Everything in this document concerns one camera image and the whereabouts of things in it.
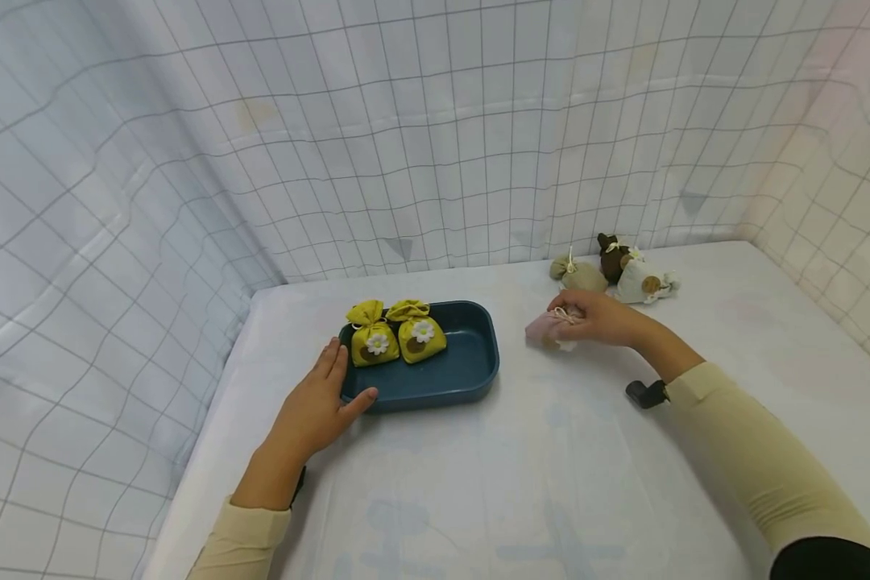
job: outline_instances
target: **white table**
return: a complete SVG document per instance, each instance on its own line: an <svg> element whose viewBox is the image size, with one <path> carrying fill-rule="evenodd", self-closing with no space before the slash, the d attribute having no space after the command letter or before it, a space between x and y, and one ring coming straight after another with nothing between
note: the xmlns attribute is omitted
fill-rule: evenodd
<svg viewBox="0 0 870 580"><path fill-rule="evenodd" d="M747 243L647 253L683 288L645 311L787 423L870 520L870 358ZM144 577L184 578L284 397L368 298L478 301L494 318L499 376L477 404L363 417L314 458L272 578L765 574L762 540L696 441L667 405L642 413L624 397L629 381L654 379L640 358L525 345L524 326L557 292L548 266L258 292Z"/></svg>

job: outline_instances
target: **beige sleeve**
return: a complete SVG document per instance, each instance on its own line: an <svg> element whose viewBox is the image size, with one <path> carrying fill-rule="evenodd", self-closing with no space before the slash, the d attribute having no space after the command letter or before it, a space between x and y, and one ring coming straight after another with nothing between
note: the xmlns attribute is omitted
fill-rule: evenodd
<svg viewBox="0 0 870 580"><path fill-rule="evenodd" d="M187 580L265 580L290 511L246 509L226 502Z"/></svg>
<svg viewBox="0 0 870 580"><path fill-rule="evenodd" d="M783 423L703 362L667 385L671 408L710 451L773 554L803 537L870 548L870 526Z"/></svg>

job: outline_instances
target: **right hand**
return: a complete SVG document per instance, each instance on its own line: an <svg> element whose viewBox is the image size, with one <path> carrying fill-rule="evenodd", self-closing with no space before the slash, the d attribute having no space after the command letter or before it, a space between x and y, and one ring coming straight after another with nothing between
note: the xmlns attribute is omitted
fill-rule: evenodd
<svg viewBox="0 0 870 580"><path fill-rule="evenodd" d="M610 346L637 348L643 338L660 328L660 324L631 306L620 303L601 292L565 289L551 300L547 308L554 310L576 306L584 313L581 324L558 325L551 338L558 341L596 341Z"/></svg>

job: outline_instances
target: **blue tray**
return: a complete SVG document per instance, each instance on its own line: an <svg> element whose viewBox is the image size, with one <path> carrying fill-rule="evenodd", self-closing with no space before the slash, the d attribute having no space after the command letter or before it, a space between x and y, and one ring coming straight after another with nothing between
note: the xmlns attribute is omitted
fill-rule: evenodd
<svg viewBox="0 0 870 580"><path fill-rule="evenodd" d="M342 400L351 401L368 387L379 390L368 413L391 413L480 401L499 370L499 348L490 313L472 301L431 303L429 315L448 337L448 348L432 358L407 365L402 358L373 367L356 367L349 353ZM391 324L396 334L399 324ZM338 334L351 348L354 329Z"/></svg>

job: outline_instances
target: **grid-patterned curtain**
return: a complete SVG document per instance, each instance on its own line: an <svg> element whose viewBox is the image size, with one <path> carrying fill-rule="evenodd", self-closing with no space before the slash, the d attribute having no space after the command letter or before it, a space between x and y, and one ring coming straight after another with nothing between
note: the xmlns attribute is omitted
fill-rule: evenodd
<svg viewBox="0 0 870 580"><path fill-rule="evenodd" d="M870 0L0 0L0 579L140 578L255 289L598 232L870 353Z"/></svg>

